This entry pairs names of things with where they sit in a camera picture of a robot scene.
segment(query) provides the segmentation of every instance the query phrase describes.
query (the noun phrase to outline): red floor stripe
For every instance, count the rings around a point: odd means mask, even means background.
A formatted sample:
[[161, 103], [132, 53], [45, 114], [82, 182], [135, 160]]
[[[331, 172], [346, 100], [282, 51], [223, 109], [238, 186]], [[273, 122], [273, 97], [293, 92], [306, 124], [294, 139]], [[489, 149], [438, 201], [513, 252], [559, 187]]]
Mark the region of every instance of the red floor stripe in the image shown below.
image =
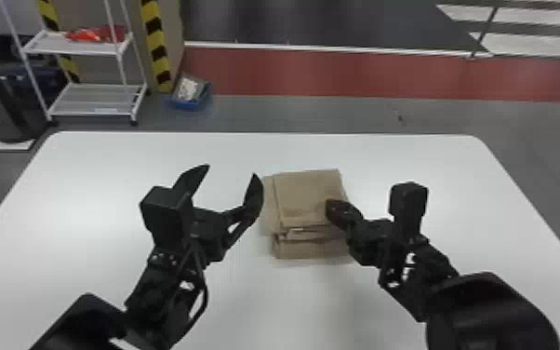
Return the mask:
[[559, 101], [560, 60], [187, 47], [218, 94]]

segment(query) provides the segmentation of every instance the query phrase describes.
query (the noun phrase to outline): folded towel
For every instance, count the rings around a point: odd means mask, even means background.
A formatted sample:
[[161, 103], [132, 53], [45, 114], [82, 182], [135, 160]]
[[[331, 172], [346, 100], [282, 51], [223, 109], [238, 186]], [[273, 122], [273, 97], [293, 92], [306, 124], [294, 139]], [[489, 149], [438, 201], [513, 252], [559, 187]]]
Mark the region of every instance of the folded towel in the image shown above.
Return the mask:
[[263, 233], [272, 236], [276, 258], [323, 258], [347, 253], [344, 233], [326, 218], [328, 199], [347, 200], [338, 170], [281, 173], [262, 182], [265, 204], [260, 219]]
[[320, 259], [347, 255], [344, 239], [315, 239], [310, 241], [283, 240], [272, 237], [272, 253], [277, 259]]

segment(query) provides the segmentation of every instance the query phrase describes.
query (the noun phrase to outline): white shelving unit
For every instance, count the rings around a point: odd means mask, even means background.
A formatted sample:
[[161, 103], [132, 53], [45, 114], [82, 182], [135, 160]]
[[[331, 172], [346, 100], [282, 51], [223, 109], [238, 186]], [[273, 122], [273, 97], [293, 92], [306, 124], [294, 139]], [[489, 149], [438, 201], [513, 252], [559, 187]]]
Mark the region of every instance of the white shelving unit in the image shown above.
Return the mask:
[[[135, 45], [135, 37], [132, 33], [132, 26], [130, 24], [130, 17], [127, 12], [125, 0], [119, 0], [119, 3], [124, 13], [127, 27], [126, 37], [121, 43], [73, 41], [66, 38], [64, 33], [49, 31], [43, 21], [41, 21], [43, 29], [35, 35], [31, 41], [23, 46], [13, 24], [13, 20], [8, 14], [5, 0], [0, 0], [0, 7], [2, 8], [3, 15], [8, 23], [15, 44], [20, 48], [20, 55], [29, 78], [31, 79], [31, 83], [33, 84], [37, 99], [46, 114], [47, 120], [51, 123], [56, 123], [53, 118], [56, 115], [123, 115], [130, 117], [130, 124], [133, 126], [137, 125], [137, 112], [148, 90], [148, 83], [141, 63], [139, 49]], [[103, 0], [103, 4], [106, 10], [107, 21], [111, 28], [112, 38], [116, 38], [113, 14], [109, 0]], [[124, 54], [131, 46], [134, 47], [143, 79], [143, 83], [140, 85], [129, 84], [124, 70]], [[63, 70], [67, 77], [68, 84], [48, 107], [28, 61], [28, 55], [31, 54], [51, 54], [56, 55], [58, 59], [60, 58], [59, 55], [114, 57], [117, 61], [122, 84], [74, 83], [70, 79], [70, 76], [67, 75], [67, 72]]]

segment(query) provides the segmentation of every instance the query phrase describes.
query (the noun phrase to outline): tabletop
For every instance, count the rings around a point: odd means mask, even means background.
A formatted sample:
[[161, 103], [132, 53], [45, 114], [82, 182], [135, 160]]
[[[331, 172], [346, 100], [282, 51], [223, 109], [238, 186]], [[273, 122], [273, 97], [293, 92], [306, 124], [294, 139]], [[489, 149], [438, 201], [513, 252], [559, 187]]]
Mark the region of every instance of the tabletop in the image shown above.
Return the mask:
[[[123, 307], [153, 246], [139, 202], [211, 169], [196, 206], [239, 205], [252, 172], [338, 168], [366, 217], [397, 182], [430, 189], [422, 232], [461, 273], [492, 271], [560, 335], [560, 241], [469, 136], [63, 132], [0, 205], [0, 350], [27, 349], [82, 293]], [[348, 259], [281, 262], [255, 224], [207, 268], [210, 305], [177, 349], [424, 349], [424, 326]]]

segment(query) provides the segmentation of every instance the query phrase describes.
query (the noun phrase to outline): yellow and black striped pillar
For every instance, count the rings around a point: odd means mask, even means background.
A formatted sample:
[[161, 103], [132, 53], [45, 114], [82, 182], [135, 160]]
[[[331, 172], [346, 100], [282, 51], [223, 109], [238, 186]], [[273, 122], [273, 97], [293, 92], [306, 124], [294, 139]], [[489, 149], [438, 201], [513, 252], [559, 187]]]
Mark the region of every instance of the yellow and black striped pillar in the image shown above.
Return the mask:
[[158, 90], [170, 92], [173, 82], [169, 72], [167, 44], [165, 42], [161, 11], [157, 0], [141, 0], [141, 19], [148, 34], [148, 50], [152, 58], [152, 70]]
[[[51, 1], [37, 0], [37, 7], [39, 8], [41, 17], [44, 19], [46, 28], [54, 32], [60, 31], [59, 18], [57, 17], [57, 12], [54, 10]], [[76, 63], [72, 60], [72, 56], [60, 55], [59, 66], [67, 72], [74, 83], [80, 83], [78, 67], [76, 67]]]

